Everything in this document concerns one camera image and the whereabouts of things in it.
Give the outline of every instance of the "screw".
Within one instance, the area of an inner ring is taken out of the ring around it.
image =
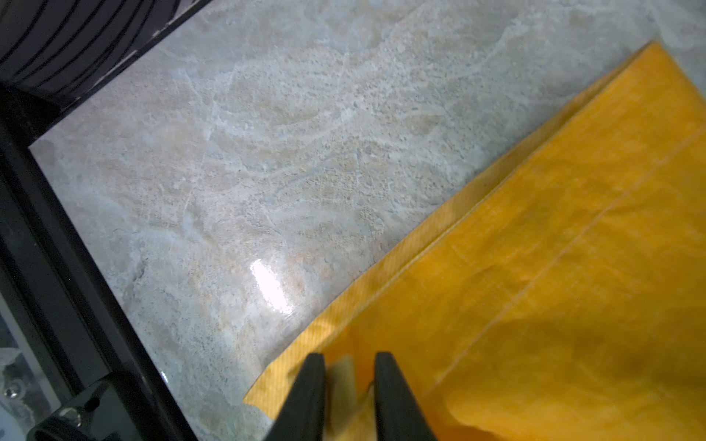
[[[16,381],[13,381],[4,390],[3,395],[5,395],[5,397],[7,397],[9,399],[17,399],[17,398],[20,398],[21,393],[22,393],[22,385],[20,385]]]
[[[67,407],[60,410],[59,416],[75,427],[81,427],[81,412],[76,407]]]

